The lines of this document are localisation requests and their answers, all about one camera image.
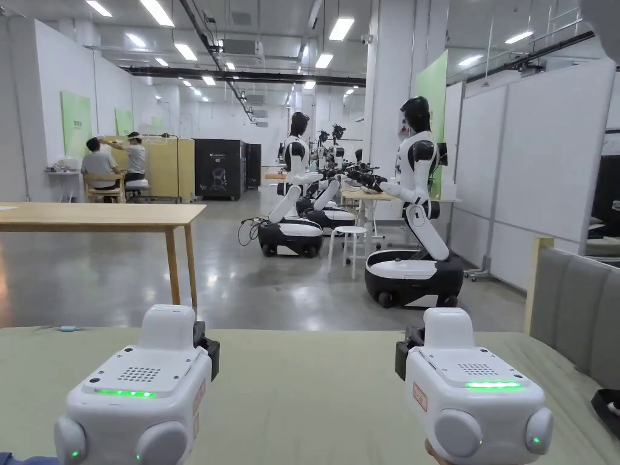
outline table leg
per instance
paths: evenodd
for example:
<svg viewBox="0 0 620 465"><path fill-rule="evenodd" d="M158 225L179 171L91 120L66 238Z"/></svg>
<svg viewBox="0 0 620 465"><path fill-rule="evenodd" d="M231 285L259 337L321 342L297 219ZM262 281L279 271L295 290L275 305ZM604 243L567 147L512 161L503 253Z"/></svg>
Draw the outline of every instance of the table leg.
<svg viewBox="0 0 620 465"><path fill-rule="evenodd" d="M190 272L190 289L192 291L192 306L198 310L198 295L196 292L196 268L193 259L192 225L185 225L185 246L187 248L187 267Z"/></svg>
<svg viewBox="0 0 620 465"><path fill-rule="evenodd" d="M179 273L177 272L177 251L174 247L174 228L166 229L166 249L168 251L168 270L170 272L172 303L175 305L181 305L181 296L179 293Z"/></svg>

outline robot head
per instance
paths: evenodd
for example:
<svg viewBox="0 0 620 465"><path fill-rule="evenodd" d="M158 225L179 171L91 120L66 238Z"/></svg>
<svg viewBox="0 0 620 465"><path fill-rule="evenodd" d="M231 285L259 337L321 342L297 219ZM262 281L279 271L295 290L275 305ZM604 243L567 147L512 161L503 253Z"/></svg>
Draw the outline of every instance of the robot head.
<svg viewBox="0 0 620 465"><path fill-rule="evenodd" d="M413 97L407 100L401 107L407 124L416 133L430 131L430 112L428 111L428 100L424 97Z"/></svg>
<svg viewBox="0 0 620 465"><path fill-rule="evenodd" d="M306 132L310 117L302 112L295 112L291 118L291 136L300 137Z"/></svg>

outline black pipe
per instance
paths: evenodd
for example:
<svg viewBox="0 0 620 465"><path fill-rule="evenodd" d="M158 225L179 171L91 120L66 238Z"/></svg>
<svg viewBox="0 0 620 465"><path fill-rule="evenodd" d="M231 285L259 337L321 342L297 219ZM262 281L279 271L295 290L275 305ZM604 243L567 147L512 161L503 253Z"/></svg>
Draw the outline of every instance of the black pipe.
<svg viewBox="0 0 620 465"><path fill-rule="evenodd" d="M134 76L149 76L152 78L186 78L202 79L211 76L215 81L238 82L281 82L282 84L301 84L306 81L315 81L318 86L366 87L363 77L337 76L305 76L300 74L281 73L254 73L252 71L213 71L195 68L161 68L158 66L129 66L123 68Z"/></svg>
<svg viewBox="0 0 620 465"><path fill-rule="evenodd" d="M515 61L509 61L508 63L501 64L496 68L490 69L488 73L473 74L467 78L466 82L478 81L479 79L483 79L485 76L491 76L493 74L501 73L502 71L508 71L509 69L518 69L531 60L535 60L536 58L540 58L563 48L570 47L571 45L591 39L592 37L594 37L594 32L592 31L581 33L569 39L550 45L549 47L534 51L528 55L516 59Z"/></svg>

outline gray shirt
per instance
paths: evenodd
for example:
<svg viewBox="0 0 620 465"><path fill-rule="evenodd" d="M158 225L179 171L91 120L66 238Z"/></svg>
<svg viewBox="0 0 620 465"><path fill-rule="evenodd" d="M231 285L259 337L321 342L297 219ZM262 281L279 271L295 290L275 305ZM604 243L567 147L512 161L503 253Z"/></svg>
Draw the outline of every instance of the gray shirt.
<svg viewBox="0 0 620 465"><path fill-rule="evenodd" d="M109 152L92 152L82 160L82 172L88 174L108 175L114 174L112 168L117 167L116 160ZM93 181L93 187L111 187L114 181Z"/></svg>
<svg viewBox="0 0 620 465"><path fill-rule="evenodd" d="M146 149L142 145L130 145L125 147L125 151L129 156L129 166L127 172L144 174L144 157Z"/></svg>

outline red label sticker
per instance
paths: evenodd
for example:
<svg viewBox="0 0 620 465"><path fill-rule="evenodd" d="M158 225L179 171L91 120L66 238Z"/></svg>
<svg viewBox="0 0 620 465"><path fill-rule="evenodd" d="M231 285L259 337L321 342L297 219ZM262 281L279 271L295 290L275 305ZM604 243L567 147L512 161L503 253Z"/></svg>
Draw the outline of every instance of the red label sticker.
<svg viewBox="0 0 620 465"><path fill-rule="evenodd" d="M420 406L426 412L428 409L428 399L426 397L426 394L424 394L424 391L420 389L420 386L418 386L415 383L414 383L414 397L415 397L415 400L418 401L418 404L420 404Z"/></svg>
<svg viewBox="0 0 620 465"><path fill-rule="evenodd" d="M196 415L196 412L198 412L198 407L200 407L200 402L202 402L202 398L205 396L205 392L206 392L206 382L205 381L206 381L205 379L202 380L202 384L198 388L198 392L196 393L196 397L194 397L194 402L193 402L193 414L194 415Z"/></svg>

